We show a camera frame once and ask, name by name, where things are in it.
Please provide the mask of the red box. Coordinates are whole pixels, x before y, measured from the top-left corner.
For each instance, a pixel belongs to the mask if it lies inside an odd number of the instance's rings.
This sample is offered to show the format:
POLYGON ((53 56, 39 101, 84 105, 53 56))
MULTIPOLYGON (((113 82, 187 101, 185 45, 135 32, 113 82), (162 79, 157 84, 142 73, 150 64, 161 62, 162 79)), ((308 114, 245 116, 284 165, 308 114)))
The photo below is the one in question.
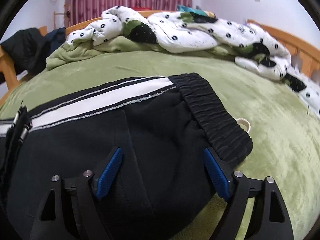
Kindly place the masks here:
POLYGON ((150 11, 151 10, 150 7, 131 7, 131 9, 133 9, 135 11, 150 11))

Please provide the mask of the navy blue garment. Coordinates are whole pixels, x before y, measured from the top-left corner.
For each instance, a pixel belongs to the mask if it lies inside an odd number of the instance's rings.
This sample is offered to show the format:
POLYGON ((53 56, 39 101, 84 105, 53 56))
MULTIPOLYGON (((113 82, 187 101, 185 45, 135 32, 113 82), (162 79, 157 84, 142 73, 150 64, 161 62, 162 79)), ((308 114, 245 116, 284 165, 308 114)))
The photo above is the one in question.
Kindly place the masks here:
POLYGON ((53 52, 59 48, 66 40, 65 28, 55 29, 45 35, 45 38, 50 43, 50 51, 53 52))

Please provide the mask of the white floral quilt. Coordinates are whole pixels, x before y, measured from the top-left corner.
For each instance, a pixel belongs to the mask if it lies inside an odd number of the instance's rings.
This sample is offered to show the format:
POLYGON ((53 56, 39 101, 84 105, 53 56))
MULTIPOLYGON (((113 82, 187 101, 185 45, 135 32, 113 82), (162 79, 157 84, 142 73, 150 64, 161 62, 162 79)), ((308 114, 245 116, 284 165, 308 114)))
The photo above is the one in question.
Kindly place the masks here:
POLYGON ((264 78, 283 80, 303 103, 319 115, 319 85, 293 65, 289 50, 260 26, 210 17, 193 11, 157 12, 144 18, 139 12, 115 6, 101 19, 67 36, 71 45, 90 41, 101 45, 118 36, 157 44, 173 53, 223 49, 234 62, 264 78))

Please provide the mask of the wooden chair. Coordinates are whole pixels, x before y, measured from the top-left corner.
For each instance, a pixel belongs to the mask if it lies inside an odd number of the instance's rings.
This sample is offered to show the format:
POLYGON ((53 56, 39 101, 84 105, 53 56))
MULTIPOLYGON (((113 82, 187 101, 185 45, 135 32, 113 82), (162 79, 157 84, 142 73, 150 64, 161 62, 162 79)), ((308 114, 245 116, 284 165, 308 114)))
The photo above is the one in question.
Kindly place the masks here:
POLYGON ((42 26, 42 27, 40 27, 40 28, 39 28, 39 32, 40 32, 40 34, 41 34, 42 36, 45 36, 45 35, 48 33, 48 31, 47 31, 47 26, 42 26))

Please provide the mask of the black pants with white stripe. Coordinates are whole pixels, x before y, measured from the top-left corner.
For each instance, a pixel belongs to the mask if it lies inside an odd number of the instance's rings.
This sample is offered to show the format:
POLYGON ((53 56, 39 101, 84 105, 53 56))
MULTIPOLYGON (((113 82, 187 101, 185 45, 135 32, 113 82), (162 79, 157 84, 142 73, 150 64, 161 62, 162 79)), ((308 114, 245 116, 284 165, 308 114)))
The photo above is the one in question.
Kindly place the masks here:
POLYGON ((129 77, 28 111, 33 125, 11 177, 1 180, 1 239, 28 239, 54 175, 93 170, 115 147, 123 159, 99 202, 109 239, 170 239, 215 193, 203 164, 214 149, 230 167, 253 142, 199 74, 129 77))

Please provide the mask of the black jacket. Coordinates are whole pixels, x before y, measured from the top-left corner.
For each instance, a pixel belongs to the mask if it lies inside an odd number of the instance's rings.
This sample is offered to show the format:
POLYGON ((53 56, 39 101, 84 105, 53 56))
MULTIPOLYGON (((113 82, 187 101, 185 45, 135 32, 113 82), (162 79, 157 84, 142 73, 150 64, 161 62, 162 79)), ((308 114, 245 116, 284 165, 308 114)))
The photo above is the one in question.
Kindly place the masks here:
POLYGON ((26 70, 37 75, 46 68, 50 42, 41 35, 39 29, 19 30, 2 42, 1 47, 13 60, 16 74, 26 70))

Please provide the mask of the wooden rack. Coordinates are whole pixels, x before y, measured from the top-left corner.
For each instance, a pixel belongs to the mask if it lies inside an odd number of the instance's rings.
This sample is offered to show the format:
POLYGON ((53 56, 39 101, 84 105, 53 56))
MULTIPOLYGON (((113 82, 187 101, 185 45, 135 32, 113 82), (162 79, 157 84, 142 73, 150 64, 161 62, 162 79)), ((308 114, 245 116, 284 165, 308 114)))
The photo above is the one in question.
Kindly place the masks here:
POLYGON ((66 12, 53 12, 53 27, 59 29, 65 26, 65 19, 67 17, 66 12))

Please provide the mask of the green fleece bed blanket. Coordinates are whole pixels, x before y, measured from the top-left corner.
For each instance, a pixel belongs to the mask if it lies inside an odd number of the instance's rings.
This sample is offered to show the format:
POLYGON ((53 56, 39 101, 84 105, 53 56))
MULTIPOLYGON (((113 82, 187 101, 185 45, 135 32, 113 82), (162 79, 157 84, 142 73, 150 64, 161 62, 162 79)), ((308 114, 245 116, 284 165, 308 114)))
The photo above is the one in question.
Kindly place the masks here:
POLYGON ((239 166, 253 178, 272 176, 283 195, 295 239, 319 217, 319 120, 282 83, 219 59, 214 52, 168 54, 159 46, 122 36, 100 45, 96 56, 48 69, 15 88, 1 107, 13 117, 58 97, 126 77, 198 73, 234 118, 251 124, 253 151, 239 166))

